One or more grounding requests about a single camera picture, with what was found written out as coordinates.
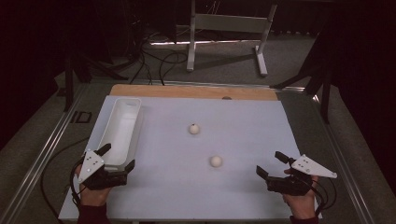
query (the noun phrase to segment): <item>metal stand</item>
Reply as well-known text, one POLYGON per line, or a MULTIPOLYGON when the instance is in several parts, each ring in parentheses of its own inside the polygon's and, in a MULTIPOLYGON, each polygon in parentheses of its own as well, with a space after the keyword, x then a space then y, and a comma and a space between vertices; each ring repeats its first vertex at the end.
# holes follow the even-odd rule
POLYGON ((189 56, 187 60, 187 71, 194 70, 195 61, 195 29, 219 30, 219 31, 234 31, 247 33, 260 33, 262 40, 259 46, 256 46, 255 52, 257 62, 260 68, 260 74, 264 77, 268 75, 265 66, 262 50, 264 49, 265 41, 271 29, 273 17, 276 12, 277 4, 274 2, 271 6, 270 13, 267 18, 254 17, 236 17, 224 15, 209 15, 195 13, 195 0, 191 0, 191 36, 189 45, 189 56))

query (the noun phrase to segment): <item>white ball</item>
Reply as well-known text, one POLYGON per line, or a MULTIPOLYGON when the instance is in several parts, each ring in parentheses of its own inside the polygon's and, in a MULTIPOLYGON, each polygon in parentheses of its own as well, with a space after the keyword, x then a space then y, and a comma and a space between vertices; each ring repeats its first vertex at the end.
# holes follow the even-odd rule
POLYGON ((199 131, 200 131, 200 128, 199 128, 199 126, 198 126, 197 124, 192 124, 192 125, 190 126, 190 128, 189 128, 189 132, 190 132, 191 134, 198 134, 199 131))
POLYGON ((210 164, 213 167, 220 167, 222 165, 222 158, 220 156, 214 156, 210 158, 210 164))

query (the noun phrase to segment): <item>hand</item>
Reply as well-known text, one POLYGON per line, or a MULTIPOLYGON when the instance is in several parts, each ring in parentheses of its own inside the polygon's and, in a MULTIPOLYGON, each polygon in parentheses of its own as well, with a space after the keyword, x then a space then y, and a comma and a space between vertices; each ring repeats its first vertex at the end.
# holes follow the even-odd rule
MULTIPOLYGON (((76 168, 76 175, 79 176, 79 172, 81 171, 81 166, 79 165, 76 168)), ((102 206, 105 205, 107 201, 107 196, 111 191, 111 188, 108 189, 96 189, 90 190, 86 188, 83 184, 79 185, 80 199, 81 205, 89 205, 89 206, 102 206)))
MULTIPOLYGON (((290 174, 290 169, 285 170, 285 174, 290 174)), ((312 175, 314 183, 312 187, 316 186, 315 181, 318 181, 318 176, 312 175)), ((304 196, 291 196, 289 194, 282 194, 283 201, 290 207, 291 213, 297 219, 308 219, 315 217, 315 192, 309 190, 304 196)))

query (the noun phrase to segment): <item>white container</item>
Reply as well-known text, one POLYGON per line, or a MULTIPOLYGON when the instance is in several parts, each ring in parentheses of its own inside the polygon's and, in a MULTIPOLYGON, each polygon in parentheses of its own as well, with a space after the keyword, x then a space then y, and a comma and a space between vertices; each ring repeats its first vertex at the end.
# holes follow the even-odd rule
POLYGON ((99 144, 99 148, 111 144, 111 149, 103 156, 108 171, 123 171, 134 160, 143 122, 140 106, 141 100, 136 98, 119 98, 113 105, 99 144))

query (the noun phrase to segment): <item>white board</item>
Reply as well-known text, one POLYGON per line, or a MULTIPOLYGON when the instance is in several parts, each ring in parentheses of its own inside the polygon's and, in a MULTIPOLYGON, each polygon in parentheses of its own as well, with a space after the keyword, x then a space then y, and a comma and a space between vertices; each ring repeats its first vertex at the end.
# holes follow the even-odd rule
MULTIPOLYGON (((107 96, 87 148, 97 149, 112 105, 107 96)), ((144 114, 135 168, 128 184, 114 188, 109 218, 128 220, 260 220, 289 218, 278 193, 256 175, 260 165, 271 176, 286 176, 281 151, 300 157, 279 101, 137 97, 144 114), (198 134, 189 126, 198 124, 198 134), (210 166, 214 155, 223 158, 210 166)), ((70 193, 60 218, 76 219, 70 193)))

